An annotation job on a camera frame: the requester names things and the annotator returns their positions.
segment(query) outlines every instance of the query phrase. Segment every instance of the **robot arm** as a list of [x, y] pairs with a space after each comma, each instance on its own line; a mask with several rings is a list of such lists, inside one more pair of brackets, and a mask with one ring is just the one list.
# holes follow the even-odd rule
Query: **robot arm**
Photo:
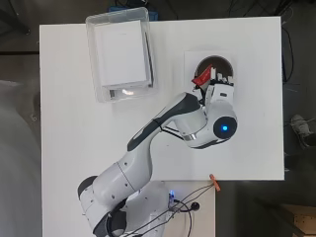
[[120, 236], [125, 230], [126, 213], [119, 210], [150, 181], [152, 139], [171, 121], [191, 148], [202, 149], [229, 139], [237, 128], [232, 96], [231, 86], [210, 86], [204, 111], [196, 96], [180, 94], [128, 142], [119, 161], [81, 183], [78, 196], [97, 237]]

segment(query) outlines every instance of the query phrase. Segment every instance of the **floor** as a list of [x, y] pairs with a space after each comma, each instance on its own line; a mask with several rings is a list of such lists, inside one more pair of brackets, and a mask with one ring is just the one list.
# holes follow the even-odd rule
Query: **floor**
[[[7, 0], [0, 7], [8, 9]], [[231, 0], [150, 0], [161, 21], [243, 17], [253, 3], [239, 0], [229, 13]], [[272, 11], [276, 1], [259, 1]], [[108, 0], [20, 0], [13, 5], [22, 22], [31, 29], [28, 36], [12, 32], [0, 37], [0, 52], [39, 51], [39, 25], [84, 23], [86, 17], [107, 11], [114, 5]], [[302, 150], [287, 124], [295, 114], [316, 118], [316, 4], [299, 1], [283, 16], [284, 27], [290, 33], [294, 54], [294, 71], [283, 86], [284, 156], [290, 171], [285, 182], [220, 182], [222, 192], [216, 197], [216, 236], [292, 236], [255, 202], [263, 198], [273, 203], [316, 206], [316, 148]], [[267, 15], [256, 5], [246, 17]], [[283, 52], [287, 75], [291, 67], [288, 38], [283, 32]], [[0, 80], [21, 83], [17, 108], [33, 130], [40, 145], [40, 57], [38, 55], [0, 55]], [[311, 128], [316, 131], [315, 122]]]

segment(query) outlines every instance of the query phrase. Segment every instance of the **white table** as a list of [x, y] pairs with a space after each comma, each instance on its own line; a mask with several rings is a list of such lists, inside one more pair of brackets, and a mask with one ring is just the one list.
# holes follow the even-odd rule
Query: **white table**
[[[81, 216], [77, 186], [116, 162], [130, 138], [183, 91], [187, 50], [227, 50], [232, 55], [238, 132], [204, 150], [159, 134], [151, 146], [152, 179], [198, 181], [210, 173], [219, 180], [283, 179], [279, 18], [159, 22], [150, 27], [160, 92], [109, 105], [95, 99], [85, 25], [40, 26], [44, 237], [91, 235]], [[182, 160], [176, 159], [176, 151]], [[187, 194], [200, 186], [179, 189]], [[214, 192], [208, 195], [204, 212], [197, 213], [204, 226], [196, 236], [214, 236]]]

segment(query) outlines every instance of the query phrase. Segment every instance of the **blue indicator light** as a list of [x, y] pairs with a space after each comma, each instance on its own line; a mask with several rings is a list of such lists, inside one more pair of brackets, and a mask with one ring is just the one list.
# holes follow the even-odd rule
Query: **blue indicator light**
[[169, 194], [170, 194], [171, 198], [175, 197], [175, 192], [174, 191], [170, 191]]

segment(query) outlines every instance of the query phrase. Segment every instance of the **cable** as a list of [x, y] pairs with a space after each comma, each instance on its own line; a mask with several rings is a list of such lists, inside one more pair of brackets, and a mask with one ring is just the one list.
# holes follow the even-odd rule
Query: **cable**
[[169, 6], [170, 10], [172, 11], [173, 14], [175, 14], [176, 19], [179, 20], [179, 16], [178, 13], [176, 12], [176, 10], [174, 9], [174, 7], [171, 5], [169, 0], [165, 0], [167, 5]]
[[191, 216], [191, 210], [189, 209], [189, 207], [188, 207], [185, 203], [181, 202], [180, 200], [179, 200], [179, 203], [181, 203], [181, 204], [183, 204], [183, 205], [184, 205], [184, 207], [187, 209], [188, 214], [189, 214], [189, 218], [190, 218], [190, 227], [189, 227], [188, 237], [190, 237], [190, 235], [191, 235], [191, 231], [192, 231], [192, 216]]
[[230, 6], [228, 8], [228, 17], [230, 17], [230, 14], [231, 14], [231, 10], [233, 9], [233, 7], [235, 6], [234, 4], [234, 0], [231, 0], [230, 1]]
[[[193, 201], [193, 200], [199, 198], [202, 194], [204, 194], [206, 191], [208, 191], [212, 186], [213, 186], [213, 184], [210, 185], [210, 186], [209, 186], [206, 190], [204, 190], [202, 193], [200, 193], [197, 197], [195, 197], [195, 198], [193, 198], [193, 199], [191, 199], [191, 200], [189, 200], [189, 201], [187, 201], [187, 202], [185, 202], [185, 203], [183, 203], [183, 200], [180, 200], [179, 203], [182, 203], [182, 204], [183, 204], [183, 205], [180, 207], [180, 209], [181, 209], [184, 205], [188, 204], [188, 202]], [[161, 226], [161, 225], [167, 224], [167, 223], [171, 220], [171, 218], [174, 217], [174, 215], [175, 215], [176, 213], [177, 213], [177, 212], [174, 212], [174, 213], [169, 217], [168, 220], [166, 220], [165, 222], [160, 223], [160, 224], [158, 224], [158, 225], [156, 225], [156, 226], [150, 228], [149, 230], [147, 230], [147, 231], [145, 231], [144, 233], [142, 233], [140, 236], [145, 235], [145, 234], [148, 233], [149, 231], [151, 231], [151, 230], [153, 230], [153, 229], [155, 229], [155, 228], [157, 228], [157, 227], [159, 227], [159, 226]]]
[[291, 15], [290, 15], [290, 17], [289, 17], [286, 21], [283, 21], [283, 22], [281, 23], [282, 25], [285, 25], [286, 23], [288, 23], [289, 20], [290, 20], [290, 19], [293, 17], [293, 15], [294, 15], [294, 10], [293, 10], [291, 7], [289, 7], [288, 9], [290, 10]]
[[[187, 199], [189, 196], [195, 194], [196, 192], [198, 192], [198, 191], [200, 191], [200, 190], [202, 190], [202, 189], [206, 189], [206, 188], [207, 188], [207, 190], [209, 190], [209, 189], [210, 189], [211, 187], [213, 187], [213, 186], [214, 186], [214, 184], [210, 184], [210, 185], [208, 185], [208, 186], [201, 187], [201, 188], [199, 188], [199, 189], [193, 191], [193, 192], [190, 193], [189, 195], [187, 195], [187, 196], [186, 196], [185, 198], [183, 198], [181, 201], [184, 201], [184, 200]], [[122, 236], [122, 237], [127, 237], [127, 236], [129, 236], [129, 235], [134, 234], [135, 232], [137, 232], [138, 230], [140, 230], [140, 229], [146, 227], [147, 225], [149, 225], [150, 223], [152, 223], [153, 221], [155, 221], [155, 220], [158, 219], [160, 216], [162, 216], [163, 214], [167, 213], [168, 211], [170, 211], [170, 209], [173, 209], [173, 208], [176, 207], [177, 205], [178, 205], [178, 203], [175, 204], [175, 205], [173, 205], [171, 208], [168, 208], [167, 210], [165, 210], [164, 212], [162, 212], [160, 215], [158, 215], [157, 217], [153, 218], [151, 221], [147, 222], [146, 224], [140, 226], [139, 228], [135, 229], [135, 230], [132, 231], [131, 233], [126, 234], [126, 235], [124, 235], [124, 236]]]
[[288, 44], [289, 44], [289, 48], [290, 48], [290, 57], [291, 57], [291, 61], [292, 61], [292, 63], [291, 63], [292, 67], [290, 69], [289, 76], [287, 78], [285, 78], [284, 81], [283, 81], [283, 85], [284, 85], [284, 84], [286, 84], [289, 81], [289, 79], [291, 78], [291, 76], [293, 74], [293, 70], [294, 70], [294, 55], [293, 55], [293, 47], [292, 47], [292, 42], [291, 42], [291, 39], [290, 39], [289, 32], [284, 27], [282, 27], [282, 29], [286, 32], [287, 37], [288, 37]]
[[177, 134], [173, 133], [172, 131], [166, 130], [166, 129], [164, 129], [164, 128], [162, 128], [161, 131], [167, 132], [167, 133], [169, 133], [169, 134], [171, 134], [171, 135], [173, 135], [173, 136], [176, 136], [177, 138], [179, 138], [179, 139], [181, 139], [181, 140], [184, 140], [184, 138], [183, 138], [182, 136], [177, 135]]
[[256, 6], [257, 3], [258, 3], [258, 0], [254, 1], [254, 3], [250, 6], [250, 8], [247, 10], [247, 12], [244, 14], [243, 17], [246, 17], [247, 14]]
[[304, 124], [304, 123], [309, 123], [309, 122], [311, 122], [311, 121], [313, 121], [313, 120], [316, 120], [316, 118], [312, 118], [312, 119], [309, 119], [309, 120], [297, 119], [297, 120], [293, 120], [293, 121], [291, 121], [291, 122], [286, 122], [287, 124], [285, 124], [283, 127], [286, 127], [286, 126], [289, 126], [289, 125], [293, 125], [293, 123], [296, 122], [296, 121], [304, 121], [304, 122], [302, 123], [302, 124]]
[[176, 129], [174, 129], [174, 128], [170, 127], [170, 126], [165, 126], [165, 127], [166, 127], [166, 128], [168, 128], [168, 129], [170, 129], [170, 130], [173, 130], [173, 131], [179, 132], [178, 130], [176, 130]]

